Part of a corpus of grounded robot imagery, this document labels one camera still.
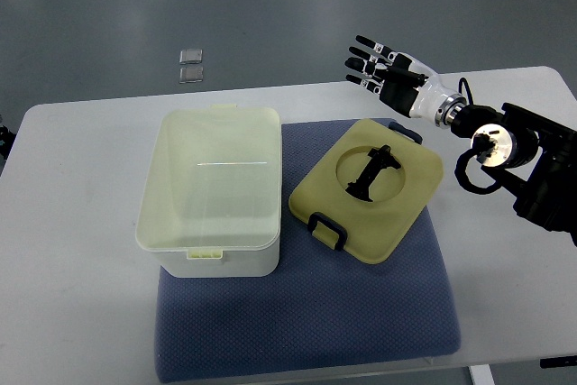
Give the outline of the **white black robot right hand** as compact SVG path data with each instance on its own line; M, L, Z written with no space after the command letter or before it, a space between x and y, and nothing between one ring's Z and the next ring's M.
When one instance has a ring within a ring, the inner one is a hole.
M398 114L447 128L467 105L465 96L445 87L439 74L414 57L365 36L355 40L359 45L349 48L345 66L352 72L346 79Z

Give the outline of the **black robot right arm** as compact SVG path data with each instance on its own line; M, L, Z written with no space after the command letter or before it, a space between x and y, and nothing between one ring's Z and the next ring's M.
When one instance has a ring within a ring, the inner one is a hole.
M459 185L477 195L504 188L517 216L575 240L576 132L511 103L500 112L475 105L465 78L458 89L466 105L447 119L454 135L470 140L454 169Z

